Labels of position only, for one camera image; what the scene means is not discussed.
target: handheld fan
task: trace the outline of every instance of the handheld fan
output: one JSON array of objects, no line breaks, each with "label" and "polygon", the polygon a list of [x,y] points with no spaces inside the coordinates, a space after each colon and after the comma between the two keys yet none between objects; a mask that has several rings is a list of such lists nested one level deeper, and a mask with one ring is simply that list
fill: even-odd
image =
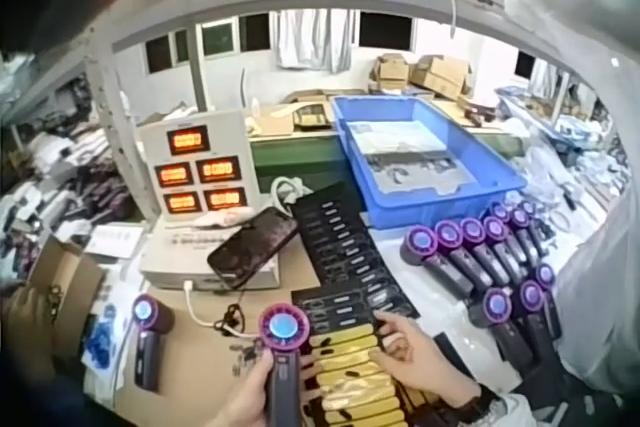
[{"label": "handheld fan", "polygon": [[273,352],[273,370],[267,382],[267,418],[270,427],[300,427],[300,347],[311,326],[305,313],[290,304],[268,307],[258,321],[260,337]]}]

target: white paper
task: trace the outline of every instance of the white paper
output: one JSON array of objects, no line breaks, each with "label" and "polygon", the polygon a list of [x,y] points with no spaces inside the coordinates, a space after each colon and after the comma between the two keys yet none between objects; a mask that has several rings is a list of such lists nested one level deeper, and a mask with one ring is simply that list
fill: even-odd
[{"label": "white paper", "polygon": [[143,233],[144,227],[139,224],[99,225],[93,231],[85,252],[119,259],[130,259]]},{"label": "white paper", "polygon": [[56,237],[62,243],[69,242],[74,235],[85,235],[91,232],[93,226],[86,219],[65,220],[56,231]]}]

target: wristwatch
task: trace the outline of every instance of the wristwatch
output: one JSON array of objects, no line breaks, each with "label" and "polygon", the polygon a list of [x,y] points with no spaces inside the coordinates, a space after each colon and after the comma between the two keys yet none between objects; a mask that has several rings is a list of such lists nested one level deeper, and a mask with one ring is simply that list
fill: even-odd
[{"label": "wristwatch", "polygon": [[507,415],[507,405],[491,389],[480,384],[480,397],[454,410],[454,415],[462,425],[490,426]]}]

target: workbench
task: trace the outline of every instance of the workbench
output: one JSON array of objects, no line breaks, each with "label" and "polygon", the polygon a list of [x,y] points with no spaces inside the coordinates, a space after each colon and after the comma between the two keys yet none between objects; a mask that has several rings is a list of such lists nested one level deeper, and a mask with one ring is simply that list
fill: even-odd
[{"label": "workbench", "polygon": [[[521,142],[516,138],[493,132],[476,135],[505,157],[522,154]],[[268,192],[271,181],[277,176],[300,177],[313,190],[343,181],[348,188],[357,191],[335,135],[303,134],[262,140],[252,142],[252,150],[262,192]],[[442,287],[426,271],[409,268],[393,258],[397,257],[396,244],[402,234],[385,231],[372,232],[372,235],[394,277],[420,311],[419,323],[423,330],[433,336],[445,331],[480,381],[498,392],[513,389],[519,379],[515,371],[500,359],[490,334],[472,327],[466,320],[464,306],[447,300]],[[567,257],[567,253],[562,253],[556,260],[562,265]],[[319,285],[299,237],[281,251],[279,261],[279,289],[242,294],[241,306],[246,316],[247,332],[255,331],[258,316],[267,306],[290,301],[292,290]],[[136,335],[133,331],[132,342],[125,353],[124,387],[115,396],[114,410],[143,427],[204,425],[217,414],[234,386],[241,381],[232,373],[238,352],[230,350],[230,346],[246,341],[223,337],[213,329],[196,324],[189,316],[185,294],[181,291],[151,288],[149,293],[171,307],[176,316],[175,327],[166,337],[160,393],[141,390],[133,383]],[[228,305],[237,302],[239,295],[191,293],[196,315],[207,322],[221,319]],[[438,302],[438,309],[433,309]]]},{"label": "workbench", "polygon": [[[264,308],[275,302],[291,301],[291,290],[319,285],[299,237],[280,252],[279,260],[280,289],[247,291],[242,295],[240,305],[247,332],[255,332]],[[146,392],[134,385],[135,342],[132,342],[124,371],[124,388],[115,397],[115,411],[141,427],[203,426],[215,417],[230,391],[240,382],[231,370],[238,353],[229,347],[250,344],[223,337],[213,329],[196,324],[189,316],[183,292],[151,288],[149,294],[171,307],[176,317],[172,332],[166,336],[160,393]],[[239,295],[192,292],[191,298],[196,315],[213,322],[222,318],[227,306],[237,302]]]}]

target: digital display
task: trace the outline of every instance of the digital display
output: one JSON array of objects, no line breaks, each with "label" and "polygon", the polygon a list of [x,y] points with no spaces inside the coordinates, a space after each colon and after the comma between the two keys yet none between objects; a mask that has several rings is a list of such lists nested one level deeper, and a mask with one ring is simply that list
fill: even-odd
[{"label": "digital display", "polygon": [[206,125],[167,132],[171,155],[194,154],[210,150]]},{"label": "digital display", "polygon": [[158,165],[155,168],[156,177],[160,187],[178,187],[180,185],[193,184],[193,176],[191,175],[191,167],[188,162],[179,164]]},{"label": "digital display", "polygon": [[200,212],[200,199],[196,192],[182,192],[180,194],[166,194],[164,201],[170,214],[191,214]]},{"label": "digital display", "polygon": [[200,177],[200,182],[203,184],[229,182],[242,178],[240,175],[240,162],[235,155],[233,157],[199,160],[196,165],[198,167],[198,177]]},{"label": "digital display", "polygon": [[230,209],[247,205],[247,196],[242,187],[208,190],[204,193],[204,197],[209,210]]}]

